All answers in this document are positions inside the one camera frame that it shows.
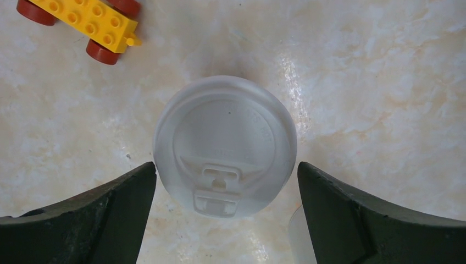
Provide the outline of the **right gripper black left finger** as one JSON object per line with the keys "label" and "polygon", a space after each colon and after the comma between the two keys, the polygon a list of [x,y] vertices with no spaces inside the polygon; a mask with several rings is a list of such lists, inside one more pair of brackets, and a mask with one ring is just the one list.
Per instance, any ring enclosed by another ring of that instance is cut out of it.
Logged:
{"label": "right gripper black left finger", "polygon": [[1,218],[1,263],[135,263],[157,175],[152,162],[76,196]]}

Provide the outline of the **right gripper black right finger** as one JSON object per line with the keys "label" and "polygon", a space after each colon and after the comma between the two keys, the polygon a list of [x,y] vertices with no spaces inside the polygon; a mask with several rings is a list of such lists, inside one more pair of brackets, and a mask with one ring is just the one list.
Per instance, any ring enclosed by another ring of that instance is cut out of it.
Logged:
{"label": "right gripper black right finger", "polygon": [[465,263],[465,222],[388,202],[298,165],[317,263]]}

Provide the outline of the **white plastic cup lid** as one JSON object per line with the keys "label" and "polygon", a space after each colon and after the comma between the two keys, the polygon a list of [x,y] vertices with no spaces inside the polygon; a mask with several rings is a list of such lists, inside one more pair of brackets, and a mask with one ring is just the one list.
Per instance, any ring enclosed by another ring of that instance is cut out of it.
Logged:
{"label": "white plastic cup lid", "polygon": [[286,107],[235,76],[211,76],[181,89],[164,107],[153,137],[168,194],[208,217],[248,217],[267,207],[296,157],[297,132]]}

